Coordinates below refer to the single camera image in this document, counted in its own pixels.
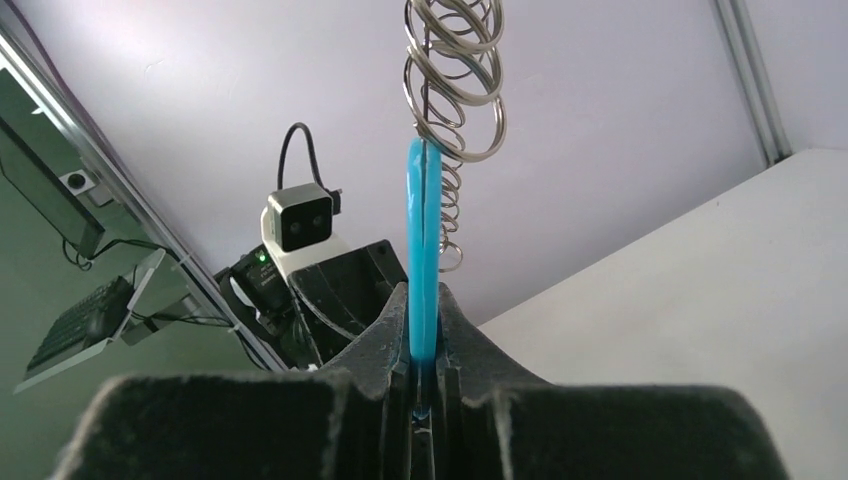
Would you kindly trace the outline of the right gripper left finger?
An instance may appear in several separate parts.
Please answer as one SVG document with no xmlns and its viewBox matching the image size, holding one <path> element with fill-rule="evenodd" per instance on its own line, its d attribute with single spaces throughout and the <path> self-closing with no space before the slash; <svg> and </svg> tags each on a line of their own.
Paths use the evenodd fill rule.
<svg viewBox="0 0 848 480">
<path fill-rule="evenodd" d="M 407 479 L 408 287 L 313 371 L 127 375 L 105 382 L 57 479 Z"/>
</svg>

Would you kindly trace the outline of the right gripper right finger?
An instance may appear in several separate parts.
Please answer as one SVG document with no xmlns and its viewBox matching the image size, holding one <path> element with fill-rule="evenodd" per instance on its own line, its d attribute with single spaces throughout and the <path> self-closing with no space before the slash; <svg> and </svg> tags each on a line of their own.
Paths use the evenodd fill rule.
<svg viewBox="0 0 848 480">
<path fill-rule="evenodd" d="M 785 479 L 758 412 L 718 385 L 559 385 L 438 288 L 444 479 Z"/>
</svg>

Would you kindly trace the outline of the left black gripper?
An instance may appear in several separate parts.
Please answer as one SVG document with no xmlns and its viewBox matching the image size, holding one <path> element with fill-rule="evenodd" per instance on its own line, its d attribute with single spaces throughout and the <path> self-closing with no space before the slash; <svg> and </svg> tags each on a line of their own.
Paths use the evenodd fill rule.
<svg viewBox="0 0 848 480">
<path fill-rule="evenodd" d="M 299 269 L 288 285 L 263 245 L 214 280 L 230 310 L 289 369 L 330 362 L 381 314 L 407 274 L 380 240 Z"/>
</svg>

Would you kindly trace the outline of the metal key organizer with rings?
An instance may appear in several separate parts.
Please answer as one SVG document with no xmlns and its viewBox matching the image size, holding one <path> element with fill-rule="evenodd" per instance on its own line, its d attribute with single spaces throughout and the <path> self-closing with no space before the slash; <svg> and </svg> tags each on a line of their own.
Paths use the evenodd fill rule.
<svg viewBox="0 0 848 480">
<path fill-rule="evenodd" d="M 444 253 L 462 259 L 451 236 L 459 228 L 459 169 L 497 153 L 507 131 L 498 51 L 505 27 L 500 1 L 407 1 L 403 90 L 417 133 L 407 156 L 407 329 L 412 415 L 432 412 L 439 277 Z"/>
</svg>

